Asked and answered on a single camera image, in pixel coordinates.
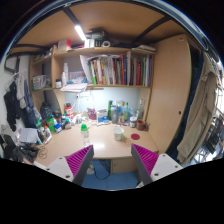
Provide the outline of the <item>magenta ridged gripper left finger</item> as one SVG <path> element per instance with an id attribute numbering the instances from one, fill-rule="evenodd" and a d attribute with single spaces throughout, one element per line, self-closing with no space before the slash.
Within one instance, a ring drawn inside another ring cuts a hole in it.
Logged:
<path id="1" fill-rule="evenodd" d="M 93 156 L 94 148 L 89 145 L 67 157 L 58 157 L 46 170 L 81 186 Z"/>

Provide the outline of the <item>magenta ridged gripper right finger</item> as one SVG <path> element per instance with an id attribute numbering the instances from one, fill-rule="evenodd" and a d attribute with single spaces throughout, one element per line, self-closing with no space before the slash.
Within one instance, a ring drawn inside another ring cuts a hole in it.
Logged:
<path id="1" fill-rule="evenodd" d="M 144 185 L 157 181 L 182 169 L 166 153 L 160 155 L 136 144 L 131 145 L 131 154 Z"/>

